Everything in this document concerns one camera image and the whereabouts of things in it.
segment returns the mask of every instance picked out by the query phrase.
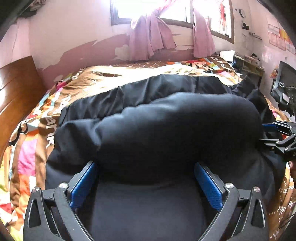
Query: desk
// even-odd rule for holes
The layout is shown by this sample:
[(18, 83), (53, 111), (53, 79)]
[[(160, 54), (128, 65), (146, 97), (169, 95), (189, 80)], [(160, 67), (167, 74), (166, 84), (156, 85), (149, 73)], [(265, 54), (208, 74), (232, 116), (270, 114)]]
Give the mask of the desk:
[(258, 81), (258, 87), (260, 87), (261, 81), (262, 81), (262, 77), (265, 73), (264, 69), (262, 69), (261, 67), (259, 67), (256, 64), (251, 63), (250, 61), (243, 59), (239, 56), (234, 56), (235, 60), (236, 60), (236, 66), (238, 68), (239, 73), (243, 74), (243, 72), (246, 72), (248, 74), (253, 74), (259, 77), (259, 81)]

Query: wall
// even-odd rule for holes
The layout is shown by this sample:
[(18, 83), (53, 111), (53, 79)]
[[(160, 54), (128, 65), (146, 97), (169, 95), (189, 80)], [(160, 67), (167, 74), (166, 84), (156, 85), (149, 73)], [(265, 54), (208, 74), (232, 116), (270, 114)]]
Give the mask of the wall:
[(261, 92), (277, 106), (276, 101), (270, 95), (272, 79), (270, 74), (279, 65), (280, 61), (286, 62), (296, 69), (296, 55), (289, 51), (283, 51), (269, 43), (268, 18), (273, 15), (265, 9), (257, 0), (248, 0), (252, 16), (252, 32), (262, 37), (262, 40), (254, 38), (254, 53), (260, 58), (265, 68), (265, 75), (260, 86)]
[[(247, 1), (232, 0), (234, 9), (243, 8), (247, 25), (251, 24)], [(235, 44), (214, 37), (217, 51), (234, 49), (241, 54), (250, 50), (242, 47), (241, 17), (234, 10)], [(129, 59), (129, 24), (111, 26), (109, 0), (47, 0), (30, 19), (29, 42), (39, 74), (51, 88), (68, 73), (84, 66), (114, 64)], [(154, 60), (183, 61), (193, 58), (192, 29), (169, 26), (175, 43), (174, 50), (162, 50)]]
[(19, 18), (0, 42), (0, 68), (30, 55), (29, 20)]

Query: window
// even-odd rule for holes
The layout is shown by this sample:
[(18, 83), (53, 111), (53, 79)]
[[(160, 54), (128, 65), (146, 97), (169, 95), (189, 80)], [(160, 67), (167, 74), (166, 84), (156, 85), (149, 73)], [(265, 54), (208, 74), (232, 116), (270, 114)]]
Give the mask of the window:
[[(130, 23), (132, 18), (152, 11), (164, 0), (110, 0), (111, 25)], [(160, 18), (166, 24), (193, 27), (193, 0), (178, 0)], [(234, 43), (234, 18), (231, 0), (199, 0), (212, 35)]]

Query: pink curtain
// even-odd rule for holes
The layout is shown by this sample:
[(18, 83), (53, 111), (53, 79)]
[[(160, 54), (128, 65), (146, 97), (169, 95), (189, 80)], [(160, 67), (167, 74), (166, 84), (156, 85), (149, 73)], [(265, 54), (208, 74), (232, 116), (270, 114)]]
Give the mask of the pink curtain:
[(198, 2), (199, 0), (193, 0), (193, 56), (203, 58), (216, 52), (216, 48), (205, 18), (198, 11)]
[(130, 60), (148, 60), (159, 49), (173, 49), (176, 44), (169, 27), (159, 16), (177, 0), (165, 0), (152, 13), (133, 19), (130, 34)]

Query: metal screw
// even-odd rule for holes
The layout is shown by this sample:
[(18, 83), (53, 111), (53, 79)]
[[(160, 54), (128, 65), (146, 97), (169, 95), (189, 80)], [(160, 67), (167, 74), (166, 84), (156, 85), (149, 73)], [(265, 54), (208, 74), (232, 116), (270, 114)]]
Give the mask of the metal screw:
[(34, 187), (34, 188), (32, 189), (32, 191), (33, 191), (33, 192), (37, 192), (37, 191), (39, 191), (39, 187)]
[(254, 187), (253, 188), (255, 192), (260, 192), (260, 188), (259, 187)]
[(59, 188), (61, 188), (61, 189), (64, 189), (64, 188), (66, 188), (67, 187), (67, 183), (61, 183), (60, 185), (59, 185)]
[(228, 189), (232, 189), (234, 188), (234, 185), (232, 183), (226, 183), (225, 186), (228, 188)]

